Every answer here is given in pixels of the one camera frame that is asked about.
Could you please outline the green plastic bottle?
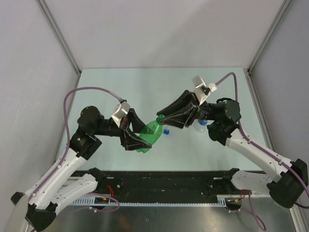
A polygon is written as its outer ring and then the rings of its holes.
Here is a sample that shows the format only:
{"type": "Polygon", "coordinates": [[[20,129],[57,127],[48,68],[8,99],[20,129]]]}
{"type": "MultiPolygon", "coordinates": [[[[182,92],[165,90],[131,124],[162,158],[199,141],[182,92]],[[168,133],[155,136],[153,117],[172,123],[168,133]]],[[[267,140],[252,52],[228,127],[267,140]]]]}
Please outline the green plastic bottle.
{"type": "Polygon", "coordinates": [[[140,132],[139,137],[153,145],[162,135],[163,125],[160,124],[165,116],[159,115],[154,121],[149,122],[140,132]]]}

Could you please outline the blue label bottle white cap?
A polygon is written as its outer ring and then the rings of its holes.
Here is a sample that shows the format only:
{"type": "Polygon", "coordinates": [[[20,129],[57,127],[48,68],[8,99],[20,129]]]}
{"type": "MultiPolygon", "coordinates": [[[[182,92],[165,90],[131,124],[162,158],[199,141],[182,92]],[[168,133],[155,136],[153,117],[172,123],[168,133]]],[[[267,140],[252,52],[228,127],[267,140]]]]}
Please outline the blue label bottle white cap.
{"type": "Polygon", "coordinates": [[[205,132],[207,130],[208,120],[199,119],[195,123],[195,129],[197,132],[205,132]]]}

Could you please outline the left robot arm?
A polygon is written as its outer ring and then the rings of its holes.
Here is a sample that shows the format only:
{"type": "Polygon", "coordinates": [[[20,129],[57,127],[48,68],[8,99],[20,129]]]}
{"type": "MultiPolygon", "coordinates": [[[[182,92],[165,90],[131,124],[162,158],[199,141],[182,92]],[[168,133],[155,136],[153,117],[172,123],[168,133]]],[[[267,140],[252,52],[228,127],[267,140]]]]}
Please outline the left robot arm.
{"type": "Polygon", "coordinates": [[[73,184],[62,187],[101,146],[102,142],[97,136],[118,137],[121,146],[127,151],[152,147],[138,136],[145,124],[126,102],[118,104],[109,119],[105,119],[96,107],[88,106],[81,111],[77,123],[78,129],[69,137],[63,156],[26,193],[16,192],[11,197],[18,216],[24,218],[37,232],[49,227],[56,216],[73,201],[85,194],[102,193],[106,189],[107,176],[98,168],[88,170],[73,184]]]}

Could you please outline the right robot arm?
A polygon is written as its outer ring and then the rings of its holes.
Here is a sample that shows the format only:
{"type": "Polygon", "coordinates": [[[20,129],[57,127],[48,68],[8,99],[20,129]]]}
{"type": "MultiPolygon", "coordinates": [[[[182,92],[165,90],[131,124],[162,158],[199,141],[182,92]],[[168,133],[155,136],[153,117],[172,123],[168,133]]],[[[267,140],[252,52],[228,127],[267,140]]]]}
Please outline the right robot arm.
{"type": "Polygon", "coordinates": [[[292,208],[301,194],[309,191],[307,164],[301,159],[292,161],[281,156],[246,134],[240,123],[240,106],[236,100],[221,98],[216,103],[200,103],[195,93],[185,90],[157,115],[164,116],[161,124],[179,129],[188,128],[198,119],[212,121],[207,125],[211,140],[239,152],[265,173],[248,180],[246,172],[233,169],[231,176],[223,181],[226,193],[234,194],[239,189],[262,192],[280,206],[292,208]]]}

